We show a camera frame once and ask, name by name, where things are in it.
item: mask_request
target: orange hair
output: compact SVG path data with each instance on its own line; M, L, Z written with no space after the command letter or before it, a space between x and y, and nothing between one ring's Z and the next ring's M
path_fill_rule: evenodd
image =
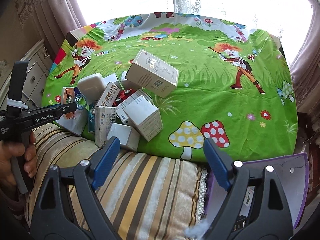
M224 50L236 50L236 51L241 51L241 49L237 46L232 46L229 43L217 43L214 48L214 51L216 52L222 52Z
M80 41L78 41L77 43L78 47L88 47L94 50L99 50L102 48L102 46L98 45L96 41L89 39L89 38L84 38Z

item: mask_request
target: striped cushion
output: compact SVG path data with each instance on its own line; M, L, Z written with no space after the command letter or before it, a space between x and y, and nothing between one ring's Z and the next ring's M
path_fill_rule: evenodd
M29 224L41 181L51 163L73 166L98 149L93 142L53 124L36 129L35 134L38 173L35 188L27 198ZM96 193L122 239L185 239L183 230L202 215L205 178L204 168L187 161L122 152ZM88 229L76 190L73 186L69 190L79 225Z

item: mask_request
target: silver bolt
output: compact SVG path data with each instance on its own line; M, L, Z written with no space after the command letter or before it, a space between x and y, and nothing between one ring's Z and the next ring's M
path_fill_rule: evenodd
M268 166L266 167L266 170L269 171L269 172L273 172L273 171L274 171L274 168L273 168L272 166L268 165Z
M55 165L55 164L52 164L52 165L50 166L50 170L52 170L52 171L56 170L57 168L58 168L58 166Z
M242 167L243 163L241 161L234 161L233 165L240 168Z
M89 161L88 160L82 160L81 162L80 162L80 165L81 166L87 166L89 164Z

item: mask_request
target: white cable tie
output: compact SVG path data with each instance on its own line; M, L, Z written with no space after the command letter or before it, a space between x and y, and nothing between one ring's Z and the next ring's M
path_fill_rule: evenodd
M7 98L7 106L13 106L13 107L24 108L24 109L28 109L29 108L22 101L16 101L16 100L13 100L13 99L10 99L10 98Z

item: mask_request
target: dresser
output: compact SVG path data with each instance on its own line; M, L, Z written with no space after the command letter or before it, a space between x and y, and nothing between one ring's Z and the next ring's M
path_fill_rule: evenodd
M21 60L28 60L27 77L24 82L22 101L29 108L41 106L42 95L52 60L44 47L44 40L37 42ZM11 73L0 90L0 110L6 110Z

